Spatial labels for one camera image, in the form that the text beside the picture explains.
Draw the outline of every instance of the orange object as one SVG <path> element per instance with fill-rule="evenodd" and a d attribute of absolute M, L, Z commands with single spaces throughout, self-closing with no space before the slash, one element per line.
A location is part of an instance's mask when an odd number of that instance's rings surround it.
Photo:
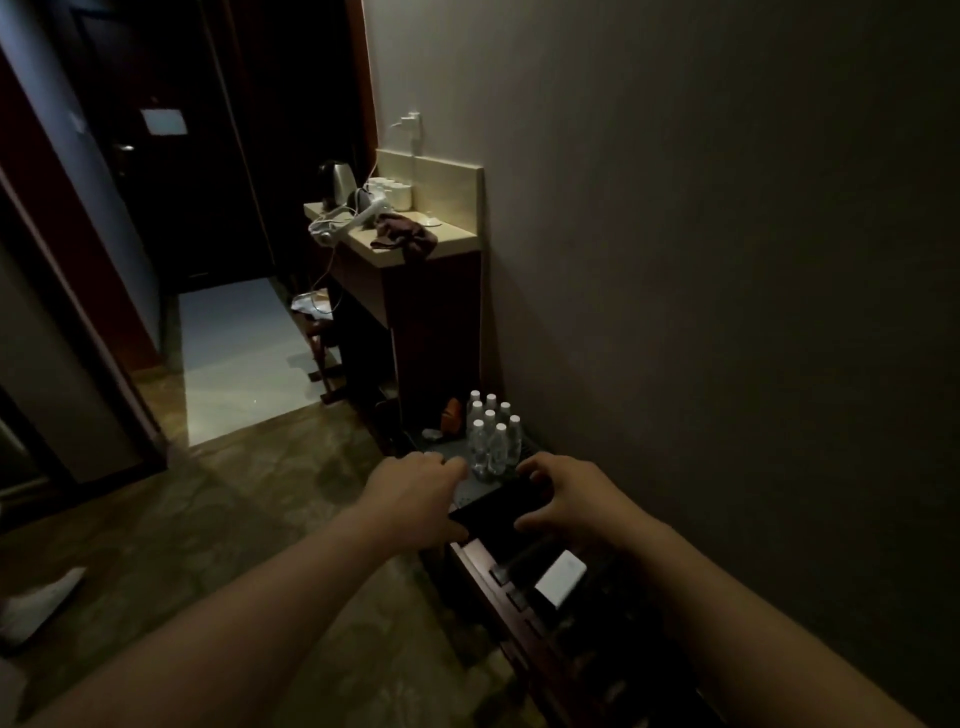
<path fill-rule="evenodd" d="M 440 432 L 444 435 L 456 435 L 464 426 L 464 407 L 456 398 L 446 404 L 446 409 L 440 418 Z"/>

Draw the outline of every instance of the hand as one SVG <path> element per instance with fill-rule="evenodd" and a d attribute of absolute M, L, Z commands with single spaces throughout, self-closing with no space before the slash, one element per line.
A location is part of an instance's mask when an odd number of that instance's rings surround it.
<path fill-rule="evenodd" d="M 625 531 L 636 527 L 638 519 L 653 520 L 593 463 L 538 452 L 516 471 L 530 474 L 534 482 L 546 477 L 553 481 L 553 498 L 540 510 L 520 516 L 514 523 L 518 531 L 586 531 L 623 546 Z"/>
<path fill-rule="evenodd" d="M 465 541 L 467 530 L 447 512 L 467 473 L 462 457 L 445 463 L 438 452 L 388 457 L 367 479 L 356 507 L 372 519 L 390 555 Z"/>

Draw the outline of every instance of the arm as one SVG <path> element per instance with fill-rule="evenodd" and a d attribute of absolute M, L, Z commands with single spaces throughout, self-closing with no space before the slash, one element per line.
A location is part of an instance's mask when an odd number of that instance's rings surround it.
<path fill-rule="evenodd" d="M 447 518 L 467 464 L 388 458 L 357 503 L 86 678 L 29 725 L 257 723 L 348 599 L 387 559 L 466 538 Z"/>
<path fill-rule="evenodd" d="M 922 724 L 851 665 L 642 511 L 592 463 L 538 453 L 522 473 L 553 480 L 553 499 L 518 529 L 586 530 L 630 553 L 659 595 L 732 725 L 917 728 Z"/>

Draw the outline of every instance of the forearm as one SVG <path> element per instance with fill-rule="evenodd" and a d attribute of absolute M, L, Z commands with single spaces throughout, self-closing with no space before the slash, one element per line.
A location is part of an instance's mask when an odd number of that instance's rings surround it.
<path fill-rule="evenodd" d="M 256 723 L 389 555 L 351 508 L 134 645 L 31 725 Z"/>
<path fill-rule="evenodd" d="M 705 691 L 732 725 L 921 725 L 672 528 L 637 513 L 622 520 L 619 545 L 637 559 Z"/>

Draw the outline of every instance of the bathroom floor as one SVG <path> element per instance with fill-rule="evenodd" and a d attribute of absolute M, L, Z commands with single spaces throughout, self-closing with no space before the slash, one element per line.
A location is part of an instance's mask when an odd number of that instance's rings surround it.
<path fill-rule="evenodd" d="M 381 458 L 347 402 L 311 404 L 186 446 L 182 376 L 137 382 L 170 467 L 0 537 L 0 591 L 87 567 L 64 608 L 12 656 L 26 719 L 125 646 L 323 527 Z M 305 661 L 274 726 L 542 726 L 485 630 L 441 601 L 416 556 L 352 599 Z"/>

